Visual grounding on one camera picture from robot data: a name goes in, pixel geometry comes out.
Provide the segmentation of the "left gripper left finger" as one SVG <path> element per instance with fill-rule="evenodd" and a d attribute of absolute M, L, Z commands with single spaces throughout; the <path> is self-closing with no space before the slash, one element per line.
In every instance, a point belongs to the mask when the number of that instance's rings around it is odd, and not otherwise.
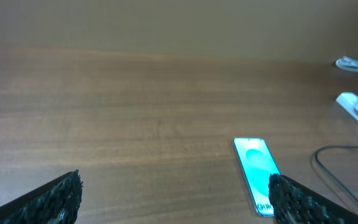
<path fill-rule="evenodd" d="M 83 181 L 74 170 L 0 206 L 0 224 L 74 224 Z"/>

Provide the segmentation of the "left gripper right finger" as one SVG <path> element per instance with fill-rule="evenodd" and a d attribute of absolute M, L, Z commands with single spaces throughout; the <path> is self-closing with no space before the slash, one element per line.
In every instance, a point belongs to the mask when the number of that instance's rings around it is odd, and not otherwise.
<path fill-rule="evenodd" d="M 268 188 L 277 223 L 358 224 L 358 214 L 285 175 L 272 174 Z"/>

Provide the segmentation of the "smartphone with teal screen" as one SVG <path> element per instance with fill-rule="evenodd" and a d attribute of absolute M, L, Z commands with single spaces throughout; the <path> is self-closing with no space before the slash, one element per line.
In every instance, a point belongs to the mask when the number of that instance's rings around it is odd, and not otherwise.
<path fill-rule="evenodd" d="M 269 200 L 269 178 L 280 171 L 267 143 L 262 138 L 234 138 L 233 145 L 255 211 L 261 217 L 272 217 L 274 208 Z"/>

